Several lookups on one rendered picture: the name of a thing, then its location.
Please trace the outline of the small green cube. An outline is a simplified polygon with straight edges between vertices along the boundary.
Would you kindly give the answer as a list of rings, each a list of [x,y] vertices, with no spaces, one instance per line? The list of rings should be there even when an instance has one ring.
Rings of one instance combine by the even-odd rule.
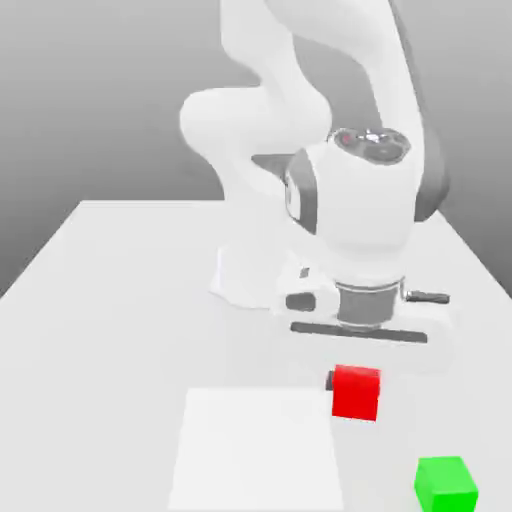
[[[414,490],[422,512],[475,512],[479,490],[459,456],[418,459]]]

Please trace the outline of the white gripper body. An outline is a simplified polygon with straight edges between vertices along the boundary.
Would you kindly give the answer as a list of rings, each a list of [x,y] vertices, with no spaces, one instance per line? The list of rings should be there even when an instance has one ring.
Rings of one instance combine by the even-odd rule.
[[[441,309],[398,309],[380,325],[350,325],[319,313],[287,314],[290,330],[345,341],[353,351],[376,353],[446,354],[452,351],[454,322]]]

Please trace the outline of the small red cube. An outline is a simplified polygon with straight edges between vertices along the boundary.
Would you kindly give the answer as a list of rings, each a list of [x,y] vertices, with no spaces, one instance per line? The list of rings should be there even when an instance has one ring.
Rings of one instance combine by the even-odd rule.
[[[332,415],[375,422],[380,388],[378,369],[337,365],[332,375]]]

